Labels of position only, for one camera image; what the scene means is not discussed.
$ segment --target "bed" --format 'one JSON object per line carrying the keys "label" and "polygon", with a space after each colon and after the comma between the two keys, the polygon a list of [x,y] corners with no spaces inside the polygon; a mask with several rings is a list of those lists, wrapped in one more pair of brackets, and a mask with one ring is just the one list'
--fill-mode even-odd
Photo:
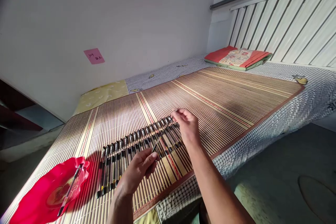
{"label": "bed", "polygon": [[[158,84],[176,79],[200,69],[214,65],[204,61],[205,55],[189,58],[177,63],[164,66],[160,69],[140,74],[120,82],[111,83],[83,94],[80,102],[88,102],[94,94],[98,95],[96,103],[86,110],[95,109],[101,103],[107,102],[116,96],[124,96],[129,93],[139,92]],[[233,144],[225,152],[217,156],[213,162],[224,178],[232,176],[242,165],[253,158],[267,146],[281,137],[296,131],[304,125],[327,116],[333,112],[332,104],[336,103],[336,73],[311,67],[293,66],[266,62],[252,70],[250,74],[273,77],[287,81],[297,82],[307,79],[305,89],[294,97],[285,106],[273,113],[256,128],[246,134],[238,142]],[[82,106],[78,106],[76,114],[83,113]],[[20,199],[44,175],[47,170],[44,167],[45,159],[60,151],[57,140],[52,145],[40,165],[33,172],[25,186],[10,205],[1,221],[7,223],[13,215]],[[183,209],[200,198],[200,191],[194,176],[186,180],[177,189],[172,191],[165,199],[161,200],[154,208],[146,212],[138,221],[140,222],[164,222],[177,213],[183,213]]]}
{"label": "bed", "polygon": [[[310,7],[311,4],[318,6],[321,1],[280,0],[281,4],[276,5],[275,3],[277,1],[279,0],[255,1],[250,3],[249,6],[241,5],[232,8],[231,35],[229,36],[227,44],[239,48],[246,47],[252,50],[258,49],[262,51],[266,50],[267,46],[270,46],[269,51],[277,51],[271,59],[271,62],[266,62],[263,65],[248,70],[248,73],[256,76],[272,77],[293,83],[300,83],[300,85],[304,85],[304,89],[269,117],[256,125],[253,130],[240,138],[239,141],[235,142],[213,159],[215,166],[224,178],[234,175],[241,166],[270,144],[310,122],[331,114],[336,108],[336,72],[324,69],[336,67],[334,56],[329,57],[331,54],[334,55],[334,50],[332,50],[331,46],[334,45],[333,41],[336,39],[336,36],[331,36],[334,34],[334,30],[330,29],[332,33],[330,33],[331,35],[329,36],[329,31],[326,32],[322,27],[324,25],[331,25],[331,23],[328,23],[330,21],[328,19],[329,16],[324,17],[325,20],[328,19],[327,22],[324,22],[321,16],[314,16],[315,14],[318,15],[319,12],[315,12],[315,14],[310,13],[311,9],[313,9]],[[276,8],[275,6],[278,8],[274,11],[277,15],[272,16],[271,13],[273,13],[273,8]],[[333,8],[334,4],[325,4],[318,10],[320,13],[326,13],[328,10],[333,10]],[[315,19],[321,19],[322,26],[314,25],[314,23],[310,25],[310,23],[308,23]],[[315,30],[306,32],[304,27]],[[306,34],[312,34],[312,36],[314,35],[315,37],[311,37],[307,40]],[[287,40],[288,36],[294,36],[296,38],[295,43],[293,42],[294,46],[291,46],[289,43],[282,46],[282,42]],[[181,76],[199,71],[200,69],[208,67],[225,69],[219,65],[215,66],[205,62],[205,56],[206,55],[195,56],[154,71],[109,83],[91,90],[81,96],[73,118],[85,113],[89,114],[91,111],[104,106],[107,102],[153,88],[156,85],[172,81]],[[319,68],[302,66],[297,63],[319,66]],[[62,141],[73,140],[71,136],[67,137],[64,135],[64,129],[60,133],[59,138],[60,137],[62,137]],[[49,167],[46,163],[50,161],[50,158],[67,151],[60,147],[59,142],[60,140],[58,139],[51,146],[46,156],[42,159],[41,163],[3,215],[1,219],[2,223],[9,222],[25,193],[27,193],[41,176],[56,164],[51,162]],[[62,158],[52,159],[53,162],[63,162],[64,160]],[[191,176],[170,192],[164,199],[157,202],[152,208],[137,218],[136,222],[163,223],[170,220],[176,214],[179,214],[181,218],[183,214],[185,214],[183,210],[200,197],[201,194],[196,179],[194,176]],[[96,202],[89,206],[86,204],[78,209],[83,215],[69,213],[69,215],[66,214],[66,217],[57,223],[90,223],[92,221],[105,223],[108,206],[108,201]],[[96,212],[95,219],[91,219],[93,211]]]}

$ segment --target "concrete floor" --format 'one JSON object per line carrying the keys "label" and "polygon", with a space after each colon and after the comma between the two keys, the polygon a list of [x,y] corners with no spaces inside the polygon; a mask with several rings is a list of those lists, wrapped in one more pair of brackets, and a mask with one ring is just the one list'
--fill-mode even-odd
{"label": "concrete floor", "polygon": [[[12,162],[0,172],[0,216],[47,150]],[[228,182],[256,223],[323,223],[303,200],[298,177],[309,175],[336,191],[335,153],[336,133],[309,124],[272,144]],[[304,181],[302,188],[319,216],[336,223],[335,194],[314,180]]]}

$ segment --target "cartoon print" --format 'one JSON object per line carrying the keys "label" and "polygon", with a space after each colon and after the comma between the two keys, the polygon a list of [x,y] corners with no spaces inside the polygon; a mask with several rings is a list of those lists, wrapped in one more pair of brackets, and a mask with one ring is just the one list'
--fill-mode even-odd
{"label": "cartoon print", "polygon": [[138,91],[142,91],[143,89],[132,89],[131,92],[138,92]]}
{"label": "cartoon print", "polygon": [[336,102],[329,103],[327,109],[331,109],[332,111],[336,110]]}
{"label": "cartoon print", "polygon": [[297,83],[300,83],[302,85],[306,85],[308,83],[308,80],[303,75],[292,75],[293,79],[297,81]]}

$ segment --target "right hand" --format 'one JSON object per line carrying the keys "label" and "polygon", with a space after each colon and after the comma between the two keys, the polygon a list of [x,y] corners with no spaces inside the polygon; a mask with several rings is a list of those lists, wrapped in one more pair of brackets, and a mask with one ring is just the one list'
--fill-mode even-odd
{"label": "right hand", "polygon": [[182,140],[186,147],[189,145],[202,145],[200,130],[198,129],[198,118],[189,110],[184,108],[174,108],[171,114],[174,121],[180,125]]}

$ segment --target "bedsheet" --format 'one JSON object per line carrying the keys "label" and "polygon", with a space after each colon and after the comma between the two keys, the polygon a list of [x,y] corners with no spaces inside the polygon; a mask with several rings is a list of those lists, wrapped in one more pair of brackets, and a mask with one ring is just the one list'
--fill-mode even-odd
{"label": "bedsheet", "polygon": [[[125,91],[125,93],[138,92],[173,80],[181,75],[214,66],[213,64],[204,62],[204,56],[205,55],[200,55],[186,59],[148,73],[128,78],[124,80],[127,86],[127,92]],[[224,178],[232,176],[239,167],[279,138],[314,120],[329,115],[333,112],[336,105],[335,72],[318,68],[266,62],[264,65],[249,70],[248,73],[297,81],[301,84],[305,84],[306,88],[293,100],[213,160]],[[109,99],[111,99],[111,97],[106,97],[104,101],[106,102]],[[151,210],[151,214],[154,215],[158,221],[163,222],[186,207],[189,203],[200,198],[200,196],[201,194],[196,179],[195,177],[191,177],[176,190],[171,192],[164,200],[159,202],[155,208]],[[22,193],[19,193],[15,201],[19,201],[22,197]],[[9,210],[1,219],[2,223],[8,222],[15,207],[15,205],[10,206]]]}

